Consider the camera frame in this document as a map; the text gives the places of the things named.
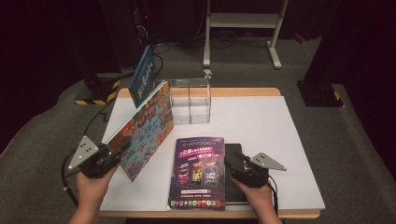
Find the colorful comic book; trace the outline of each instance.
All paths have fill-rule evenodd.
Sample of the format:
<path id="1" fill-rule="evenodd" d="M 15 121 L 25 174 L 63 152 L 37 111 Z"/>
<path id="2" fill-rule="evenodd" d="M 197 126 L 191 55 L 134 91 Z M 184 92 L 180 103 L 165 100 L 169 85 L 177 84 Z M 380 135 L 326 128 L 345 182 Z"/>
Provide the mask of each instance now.
<path id="1" fill-rule="evenodd" d="M 179 138 L 168 210 L 225 210 L 225 146 L 222 137 Z"/>
<path id="2" fill-rule="evenodd" d="M 169 83 L 163 81 L 106 144 L 115 150 L 131 141 L 122 152 L 120 166 L 134 181 L 173 127 Z"/>
<path id="3" fill-rule="evenodd" d="M 134 100 L 134 105 L 139 107 L 157 85 L 157 70 L 151 46 L 147 46 L 134 70 L 131 84 L 128 89 Z"/>

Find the clear acrylic box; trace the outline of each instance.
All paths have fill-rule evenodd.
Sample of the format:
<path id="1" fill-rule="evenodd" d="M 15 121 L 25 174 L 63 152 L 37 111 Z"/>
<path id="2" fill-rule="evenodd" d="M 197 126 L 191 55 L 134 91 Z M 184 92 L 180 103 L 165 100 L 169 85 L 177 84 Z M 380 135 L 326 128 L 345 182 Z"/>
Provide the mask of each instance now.
<path id="1" fill-rule="evenodd" d="M 175 124 L 210 122 L 210 84 L 207 78 L 169 79 Z"/>

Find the person's arm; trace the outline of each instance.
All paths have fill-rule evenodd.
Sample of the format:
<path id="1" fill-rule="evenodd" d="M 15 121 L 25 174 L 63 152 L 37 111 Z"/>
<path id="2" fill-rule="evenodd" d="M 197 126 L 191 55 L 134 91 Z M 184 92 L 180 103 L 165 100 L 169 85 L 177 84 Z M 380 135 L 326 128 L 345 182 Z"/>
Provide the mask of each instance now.
<path id="1" fill-rule="evenodd" d="M 114 167 L 102 178 L 88 178 L 82 172 L 77 174 L 78 208 L 69 224 L 99 223 L 99 211 L 108 189 L 108 183 L 117 170 Z"/>
<path id="2" fill-rule="evenodd" d="M 232 181 L 246 194 L 247 201 L 256 213 L 260 224 L 282 223 L 273 206 L 272 190 L 267 185 L 259 189 L 253 189 L 234 178 L 232 178 Z"/>

